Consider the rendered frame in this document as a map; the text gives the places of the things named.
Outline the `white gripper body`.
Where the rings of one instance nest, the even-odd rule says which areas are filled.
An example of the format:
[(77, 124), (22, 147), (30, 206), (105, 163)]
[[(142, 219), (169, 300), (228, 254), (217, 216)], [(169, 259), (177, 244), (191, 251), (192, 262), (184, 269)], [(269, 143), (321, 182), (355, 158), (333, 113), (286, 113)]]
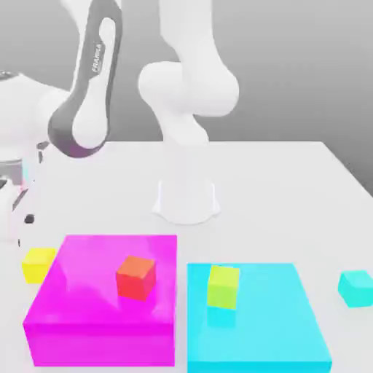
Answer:
[(20, 247), (20, 237), (14, 219), (3, 216), (0, 219), (0, 246), (6, 244)]

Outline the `small yellow cube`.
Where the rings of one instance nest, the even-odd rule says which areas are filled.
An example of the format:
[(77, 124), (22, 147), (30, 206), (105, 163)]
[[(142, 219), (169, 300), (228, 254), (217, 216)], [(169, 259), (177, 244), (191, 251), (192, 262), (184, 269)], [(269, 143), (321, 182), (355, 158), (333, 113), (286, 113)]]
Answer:
[(42, 283), (56, 253), (55, 248), (31, 248), (22, 260), (26, 283)]

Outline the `small red cube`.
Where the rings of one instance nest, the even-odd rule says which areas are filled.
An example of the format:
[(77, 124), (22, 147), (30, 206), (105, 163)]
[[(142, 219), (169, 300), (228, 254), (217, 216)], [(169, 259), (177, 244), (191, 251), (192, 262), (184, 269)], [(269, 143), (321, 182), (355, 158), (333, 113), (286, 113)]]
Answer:
[(116, 272), (116, 282), (119, 296), (145, 301), (156, 283), (156, 261), (127, 256)]

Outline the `small lime green cube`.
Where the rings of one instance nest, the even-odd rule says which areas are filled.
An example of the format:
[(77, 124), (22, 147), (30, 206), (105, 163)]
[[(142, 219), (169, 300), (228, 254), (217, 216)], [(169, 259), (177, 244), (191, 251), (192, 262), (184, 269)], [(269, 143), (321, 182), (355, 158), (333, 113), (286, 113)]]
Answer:
[(238, 268), (212, 265), (208, 278), (208, 306), (235, 310), (239, 277), (240, 270)]

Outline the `small cyan cube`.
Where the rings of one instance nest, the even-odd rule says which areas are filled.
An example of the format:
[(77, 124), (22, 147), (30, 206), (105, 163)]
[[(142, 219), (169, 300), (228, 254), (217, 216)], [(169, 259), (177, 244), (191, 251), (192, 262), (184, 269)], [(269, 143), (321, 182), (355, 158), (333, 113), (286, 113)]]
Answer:
[(343, 271), (337, 290), (348, 307), (373, 306), (373, 278), (366, 270)]

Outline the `large magenta box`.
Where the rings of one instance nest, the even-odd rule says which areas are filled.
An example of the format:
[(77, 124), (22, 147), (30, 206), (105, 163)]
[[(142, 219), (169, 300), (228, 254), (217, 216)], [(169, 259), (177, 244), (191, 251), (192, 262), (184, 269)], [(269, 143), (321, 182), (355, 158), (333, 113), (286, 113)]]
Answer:
[[(129, 256), (155, 262), (145, 300), (122, 297)], [(177, 238), (67, 235), (23, 321), (36, 366), (173, 366)]]

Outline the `large cyan box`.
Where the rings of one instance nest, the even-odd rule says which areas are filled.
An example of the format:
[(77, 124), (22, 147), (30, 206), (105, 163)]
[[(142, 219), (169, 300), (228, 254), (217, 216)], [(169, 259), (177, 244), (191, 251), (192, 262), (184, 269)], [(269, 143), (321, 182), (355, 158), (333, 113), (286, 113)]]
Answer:
[(236, 310), (207, 305), (209, 263), (187, 266), (187, 373), (330, 373), (293, 264), (237, 263)]

